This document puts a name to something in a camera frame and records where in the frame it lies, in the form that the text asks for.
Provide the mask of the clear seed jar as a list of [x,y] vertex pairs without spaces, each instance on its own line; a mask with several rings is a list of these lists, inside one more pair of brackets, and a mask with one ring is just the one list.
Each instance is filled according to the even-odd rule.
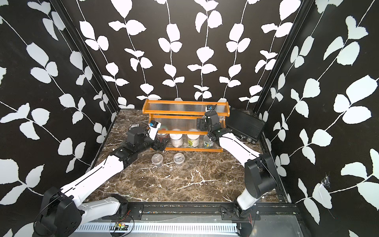
[[151,161],[154,166],[161,167],[163,165],[163,156],[161,154],[154,154]]
[[185,155],[183,153],[176,153],[173,161],[177,166],[181,166],[185,162]]
[[204,116],[200,121],[200,127],[203,130],[207,130],[209,127],[209,118],[207,116]]
[[225,116],[219,116],[219,121],[221,124],[225,123]]

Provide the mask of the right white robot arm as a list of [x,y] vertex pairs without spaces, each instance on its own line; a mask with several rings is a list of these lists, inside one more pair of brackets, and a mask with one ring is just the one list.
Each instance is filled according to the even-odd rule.
[[238,196],[236,206],[239,211],[250,209],[264,194],[278,186],[273,175],[274,167],[268,163],[266,154],[254,151],[241,142],[230,129],[222,127],[215,105],[208,105],[204,118],[197,120],[197,128],[207,131],[212,142],[232,154],[244,165],[245,189]]

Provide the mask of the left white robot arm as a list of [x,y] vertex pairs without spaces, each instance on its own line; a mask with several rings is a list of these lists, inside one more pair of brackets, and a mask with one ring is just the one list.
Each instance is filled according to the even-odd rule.
[[152,120],[147,127],[128,130],[126,142],[112,151],[91,171],[61,187],[48,189],[33,223],[39,237],[68,237],[81,225],[126,211],[128,201],[120,195],[85,203],[87,197],[111,177],[120,173],[148,149],[164,151],[168,141],[157,138],[161,123]]

